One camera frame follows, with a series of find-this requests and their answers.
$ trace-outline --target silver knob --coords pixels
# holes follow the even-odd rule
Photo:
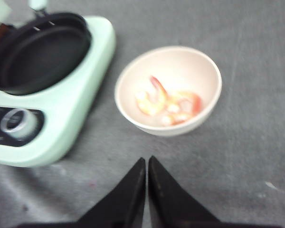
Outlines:
[[[25,139],[35,131],[37,125],[37,118],[31,111],[15,108],[5,114],[0,128],[13,138]]]

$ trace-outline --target ceramic bowl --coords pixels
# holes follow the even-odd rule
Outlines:
[[[201,97],[201,112],[177,125],[163,126],[159,117],[148,116],[137,106],[138,91],[156,94],[150,83],[156,77],[169,91],[193,91]],[[163,47],[134,59],[120,74],[115,87],[115,102],[121,114],[139,129],[160,136],[187,133],[211,114],[222,89],[218,67],[206,54],[190,47]]]

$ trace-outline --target gray floor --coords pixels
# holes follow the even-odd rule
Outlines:
[[[32,18],[26,0],[7,2],[9,22]],[[48,11],[107,17],[117,50],[64,159],[33,169],[0,165],[0,228],[76,220],[151,155],[219,219],[285,227],[285,0],[51,0]],[[169,139],[135,128],[113,99],[127,63],[167,45],[205,52],[223,77],[213,115]],[[143,227],[151,227],[148,205]]]

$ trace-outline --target nonstick pan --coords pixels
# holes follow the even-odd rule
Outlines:
[[[70,74],[92,42],[85,20],[74,13],[39,17],[0,42],[0,90],[27,95]]]

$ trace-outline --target black control panel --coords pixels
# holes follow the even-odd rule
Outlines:
[[[0,144],[20,147],[41,131],[44,114],[40,110],[0,107]]]

